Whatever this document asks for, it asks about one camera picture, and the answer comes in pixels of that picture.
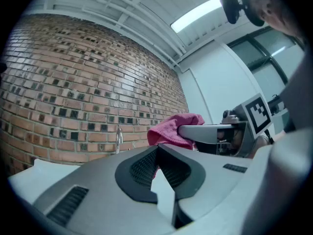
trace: chrome faucet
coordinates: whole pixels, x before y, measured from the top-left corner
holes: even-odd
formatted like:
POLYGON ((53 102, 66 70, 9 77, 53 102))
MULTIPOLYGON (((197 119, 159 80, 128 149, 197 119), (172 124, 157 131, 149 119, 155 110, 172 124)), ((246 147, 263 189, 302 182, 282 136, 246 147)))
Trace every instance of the chrome faucet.
POLYGON ((122 129, 119 128, 119 125, 117 126, 116 131, 116 154, 119 153, 119 145, 123 143, 123 132, 122 129))

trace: window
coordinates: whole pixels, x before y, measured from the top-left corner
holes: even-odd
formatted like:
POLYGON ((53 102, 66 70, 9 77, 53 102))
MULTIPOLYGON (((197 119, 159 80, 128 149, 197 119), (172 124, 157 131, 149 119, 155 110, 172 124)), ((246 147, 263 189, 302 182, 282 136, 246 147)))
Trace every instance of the window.
POLYGON ((279 95, 304 55, 297 40, 270 27, 248 34, 228 45, 247 65, 259 83, 272 115, 279 95))

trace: corrugated metal ceiling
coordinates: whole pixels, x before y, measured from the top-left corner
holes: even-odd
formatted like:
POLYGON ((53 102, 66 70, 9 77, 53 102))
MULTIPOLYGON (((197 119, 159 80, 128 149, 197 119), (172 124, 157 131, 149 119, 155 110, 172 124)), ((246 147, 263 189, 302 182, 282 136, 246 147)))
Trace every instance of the corrugated metal ceiling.
MULTIPOLYGON (((234 28, 222 8, 179 33, 170 25, 208 0, 34 0, 26 13, 55 13, 103 22, 144 45, 173 67, 204 43, 234 28)), ((247 22, 245 15, 237 24, 247 22)))

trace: pink towel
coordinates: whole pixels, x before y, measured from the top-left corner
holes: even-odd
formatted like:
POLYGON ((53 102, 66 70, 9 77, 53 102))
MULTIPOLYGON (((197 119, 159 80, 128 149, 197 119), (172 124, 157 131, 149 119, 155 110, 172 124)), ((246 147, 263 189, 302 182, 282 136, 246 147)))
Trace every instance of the pink towel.
POLYGON ((169 117, 148 131, 149 145, 169 143, 182 148, 192 150, 193 141, 184 139, 178 134, 181 125, 203 125, 201 115, 186 113, 169 117))

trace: brick wall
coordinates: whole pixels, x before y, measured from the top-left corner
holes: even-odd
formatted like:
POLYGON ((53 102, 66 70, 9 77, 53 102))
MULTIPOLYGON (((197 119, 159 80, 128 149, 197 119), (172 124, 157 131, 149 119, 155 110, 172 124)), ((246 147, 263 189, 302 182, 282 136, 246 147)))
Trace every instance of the brick wall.
POLYGON ((66 16, 21 19, 4 51, 1 154, 9 174, 34 159, 81 164, 147 146, 152 125, 188 112, 177 74, 103 26, 66 16))

